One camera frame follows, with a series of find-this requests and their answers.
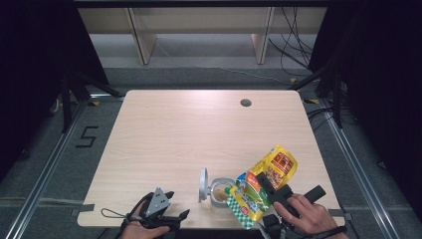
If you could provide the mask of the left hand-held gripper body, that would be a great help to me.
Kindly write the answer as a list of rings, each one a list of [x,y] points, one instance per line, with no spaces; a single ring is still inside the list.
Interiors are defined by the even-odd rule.
[[[147,229],[168,226],[170,229],[178,229],[180,223],[174,223],[174,216],[165,216],[164,212],[170,206],[170,199],[167,199],[160,187],[157,187],[151,196],[147,197],[142,207],[142,225]]]

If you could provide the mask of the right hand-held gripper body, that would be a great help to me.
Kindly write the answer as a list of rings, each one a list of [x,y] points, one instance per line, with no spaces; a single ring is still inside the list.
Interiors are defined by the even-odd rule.
[[[288,199],[293,195],[291,188],[286,184],[280,189],[266,189],[271,203],[281,203],[293,216],[299,218],[300,213],[297,209],[288,203]],[[315,203],[317,200],[325,196],[325,191],[318,185],[305,194],[305,198],[310,203]],[[280,219],[276,214],[269,214],[263,217],[262,226],[263,236],[269,239],[286,239],[287,229],[294,229],[294,226],[286,219]]]

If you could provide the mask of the yellow spout pouch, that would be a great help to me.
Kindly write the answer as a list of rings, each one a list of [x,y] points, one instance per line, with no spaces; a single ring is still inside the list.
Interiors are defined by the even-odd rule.
[[[273,188],[278,190],[289,182],[297,167],[293,155],[276,144],[266,156],[238,176],[226,203],[245,229],[251,229],[271,206],[257,176],[264,173]]]

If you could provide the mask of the clear jar with white lid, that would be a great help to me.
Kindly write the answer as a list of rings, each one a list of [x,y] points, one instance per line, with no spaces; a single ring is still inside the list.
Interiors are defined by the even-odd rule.
[[[209,180],[206,167],[200,169],[198,202],[208,201],[210,209],[217,214],[228,214],[231,212],[227,200],[230,189],[234,186],[235,180],[228,177],[218,177]]]

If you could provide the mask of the person's right hand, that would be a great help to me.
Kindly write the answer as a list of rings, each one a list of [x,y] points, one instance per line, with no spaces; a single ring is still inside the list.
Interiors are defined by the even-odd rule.
[[[301,194],[293,194],[288,199],[288,204],[299,212],[299,217],[289,212],[280,202],[274,202],[273,206],[283,219],[305,234],[315,235],[338,227],[333,217],[322,205],[311,204]]]

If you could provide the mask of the person's left hand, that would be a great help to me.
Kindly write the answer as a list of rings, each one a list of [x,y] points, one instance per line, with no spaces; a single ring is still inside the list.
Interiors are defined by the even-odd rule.
[[[156,239],[170,231],[168,226],[144,228],[139,221],[130,220],[124,227],[120,239]]]

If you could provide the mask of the grey tape strip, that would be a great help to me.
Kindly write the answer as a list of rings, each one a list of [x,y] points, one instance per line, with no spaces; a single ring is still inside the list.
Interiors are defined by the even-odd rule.
[[[95,206],[93,204],[84,204],[80,205],[78,208],[74,208],[71,211],[71,215],[74,217],[77,217],[81,212],[90,212],[95,209]]]

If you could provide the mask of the black tripod stand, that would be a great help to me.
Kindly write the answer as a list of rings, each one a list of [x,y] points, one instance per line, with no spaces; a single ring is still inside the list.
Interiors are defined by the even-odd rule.
[[[64,113],[63,132],[66,132],[70,128],[73,121],[70,93],[73,93],[78,101],[86,102],[91,98],[86,85],[92,85],[104,93],[111,95],[112,97],[122,97],[122,93],[114,90],[108,84],[101,83],[100,81],[90,78],[89,76],[80,72],[68,71],[61,78],[61,96]]]
[[[335,63],[328,62],[324,67],[307,76],[299,83],[293,84],[291,90],[297,91],[317,79],[319,79],[319,83],[316,87],[316,95],[319,98],[325,98],[329,94],[332,94],[333,119],[336,125],[342,128],[340,118],[341,76]]]

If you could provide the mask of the black curtain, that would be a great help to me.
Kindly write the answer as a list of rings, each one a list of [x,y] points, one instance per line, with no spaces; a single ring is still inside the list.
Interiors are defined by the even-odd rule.
[[[359,124],[422,222],[422,0],[328,0],[310,63],[321,69],[359,16],[341,78]]]
[[[74,0],[0,0],[0,180],[79,76],[108,83]]]

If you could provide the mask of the aluminium floor rail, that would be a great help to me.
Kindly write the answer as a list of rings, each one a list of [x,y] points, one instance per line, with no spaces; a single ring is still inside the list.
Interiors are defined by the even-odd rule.
[[[365,198],[365,201],[373,214],[375,221],[380,228],[381,233],[385,239],[400,239],[399,233],[395,228],[392,219],[386,210],[383,202],[375,192],[375,189],[370,182],[368,175],[365,173],[358,157],[356,156],[349,140],[347,139],[340,119],[340,107],[336,104],[330,105],[328,100],[322,99],[319,101],[320,105],[325,108],[330,108],[325,115],[328,125],[334,135],[334,138],[339,145],[347,164],[359,186],[360,191]]]
[[[75,106],[74,110],[71,112],[71,120],[62,129],[60,137],[53,149],[53,152],[50,154],[33,189],[24,200],[24,203],[22,204],[22,207],[20,208],[17,216],[11,223],[7,233],[4,236],[5,239],[21,239],[21,237],[23,236],[38,206],[40,198],[45,192],[46,187],[49,184],[52,175],[61,160],[65,148],[69,144],[74,128],[87,104],[87,101],[79,102]]]

